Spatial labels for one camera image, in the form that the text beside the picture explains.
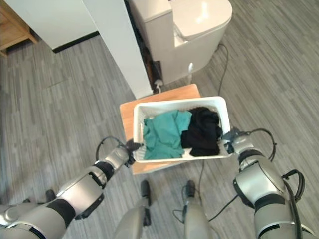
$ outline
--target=white wall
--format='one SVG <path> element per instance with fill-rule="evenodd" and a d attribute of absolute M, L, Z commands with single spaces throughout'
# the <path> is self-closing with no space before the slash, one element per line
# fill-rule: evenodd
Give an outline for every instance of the white wall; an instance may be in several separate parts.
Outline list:
<path fill-rule="evenodd" d="M 135 97 L 151 95 L 148 76 L 123 0 L 83 0 Z"/>
<path fill-rule="evenodd" d="M 97 31 L 81 0 L 5 0 L 51 49 Z"/>

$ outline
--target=toilet tank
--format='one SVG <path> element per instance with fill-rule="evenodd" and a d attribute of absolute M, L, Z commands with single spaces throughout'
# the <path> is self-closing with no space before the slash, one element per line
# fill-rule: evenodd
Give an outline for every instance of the toilet tank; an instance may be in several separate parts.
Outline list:
<path fill-rule="evenodd" d="M 154 61 L 174 49 L 173 12 L 168 0 L 129 0 L 136 27 Z"/>

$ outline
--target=gray wood floor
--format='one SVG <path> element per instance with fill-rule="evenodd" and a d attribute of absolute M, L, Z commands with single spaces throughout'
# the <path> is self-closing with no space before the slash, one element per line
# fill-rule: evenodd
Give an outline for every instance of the gray wood floor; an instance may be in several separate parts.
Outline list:
<path fill-rule="evenodd" d="M 231 0 L 233 19 L 223 38 L 230 54 L 222 87 L 232 125 L 269 129 L 278 143 L 275 165 L 281 173 L 301 170 L 306 190 L 298 208 L 303 223 L 319 234 L 319 3 L 317 0 Z M 95 159 L 106 135 L 124 139 L 119 105 L 134 99 L 101 37 L 54 54 L 43 41 L 26 44 L 1 58 L 1 181 L 3 203 L 29 197 L 44 200 Z M 202 96 L 215 96 L 225 54 L 193 75 Z M 182 86 L 186 79 L 165 86 Z M 269 139 L 255 135 L 270 153 Z M 104 156 L 114 146 L 110 142 Z M 108 239 L 139 198 L 147 178 L 153 191 L 151 227 L 143 238 L 179 239 L 183 226 L 171 210 L 180 208 L 180 190 L 196 182 L 201 162 L 148 175 L 123 168 L 108 184 L 102 205 L 86 220 L 71 223 L 65 239 Z M 207 161 L 202 196 L 207 215 L 215 214 L 235 192 L 235 158 Z M 237 199 L 212 225 L 222 238 L 254 238 L 253 210 Z"/>

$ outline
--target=teal shirt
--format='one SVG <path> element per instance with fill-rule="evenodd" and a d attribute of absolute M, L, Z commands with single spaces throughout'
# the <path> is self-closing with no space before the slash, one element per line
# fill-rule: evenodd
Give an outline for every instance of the teal shirt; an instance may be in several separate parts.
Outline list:
<path fill-rule="evenodd" d="M 144 159 L 180 158 L 184 154 L 180 136 L 188 130 L 191 112 L 166 112 L 153 119 L 144 119 Z"/>

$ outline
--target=silver robot arm segment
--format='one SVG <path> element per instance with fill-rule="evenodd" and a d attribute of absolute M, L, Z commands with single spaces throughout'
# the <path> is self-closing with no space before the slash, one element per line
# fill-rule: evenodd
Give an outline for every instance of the silver robot arm segment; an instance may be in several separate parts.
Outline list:
<path fill-rule="evenodd" d="M 123 164 L 132 162 L 124 147 L 115 148 L 63 185 L 57 198 L 28 211 L 0 231 L 1 239 L 60 239 L 70 222 L 88 217 L 104 199 L 103 189 Z"/>
<path fill-rule="evenodd" d="M 233 186 L 242 202 L 255 209 L 256 238 L 314 239 L 313 231 L 305 225 L 301 225 L 301 235 L 296 236 L 290 187 L 274 164 L 254 147 L 250 136 L 238 136 L 231 145 L 239 161 L 239 173 Z"/>

